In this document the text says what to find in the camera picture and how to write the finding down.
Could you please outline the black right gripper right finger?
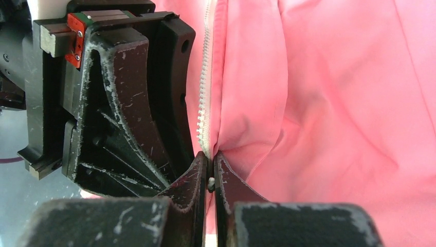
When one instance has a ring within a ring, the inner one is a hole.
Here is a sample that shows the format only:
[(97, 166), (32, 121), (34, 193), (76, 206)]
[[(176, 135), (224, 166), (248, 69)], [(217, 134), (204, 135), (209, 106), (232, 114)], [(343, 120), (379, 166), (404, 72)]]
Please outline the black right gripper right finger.
[(371, 217), (343, 203), (277, 203), (214, 157), (218, 246), (383, 246)]

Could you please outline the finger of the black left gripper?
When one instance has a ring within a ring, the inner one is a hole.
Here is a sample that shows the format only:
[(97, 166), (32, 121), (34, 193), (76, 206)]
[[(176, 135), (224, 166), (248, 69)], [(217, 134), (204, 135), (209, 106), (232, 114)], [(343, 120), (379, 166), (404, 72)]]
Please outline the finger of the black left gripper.
[(164, 19), (150, 49), (150, 107), (165, 155), (160, 169), (177, 178), (190, 166), (193, 148), (185, 102), (195, 31), (181, 19)]

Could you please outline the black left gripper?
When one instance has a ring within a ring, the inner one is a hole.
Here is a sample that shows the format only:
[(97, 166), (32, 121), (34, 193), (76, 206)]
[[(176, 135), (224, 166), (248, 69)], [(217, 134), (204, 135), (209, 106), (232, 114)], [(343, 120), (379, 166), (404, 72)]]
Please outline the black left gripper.
[(151, 1), (70, 1), (31, 20), (27, 1), (1, 1), (1, 107), (27, 111), (18, 152), (42, 179), (61, 168), (99, 196), (153, 197), (177, 178), (150, 107), (150, 49), (177, 19)]

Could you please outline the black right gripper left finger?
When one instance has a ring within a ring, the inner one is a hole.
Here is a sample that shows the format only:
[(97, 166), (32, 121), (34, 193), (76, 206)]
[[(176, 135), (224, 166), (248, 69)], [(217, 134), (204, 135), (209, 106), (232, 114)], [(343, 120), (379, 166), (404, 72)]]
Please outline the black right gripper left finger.
[(18, 246), (204, 246), (208, 159), (147, 198), (59, 199), (42, 204)]

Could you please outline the pink zip-up jacket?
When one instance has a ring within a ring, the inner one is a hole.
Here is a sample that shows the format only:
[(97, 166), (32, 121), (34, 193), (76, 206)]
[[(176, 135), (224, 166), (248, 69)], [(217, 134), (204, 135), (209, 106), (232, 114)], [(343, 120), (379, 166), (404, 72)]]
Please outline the pink zip-up jacket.
[(156, 1), (196, 32), (194, 152), (276, 202), (349, 202), (435, 246), (435, 1)]

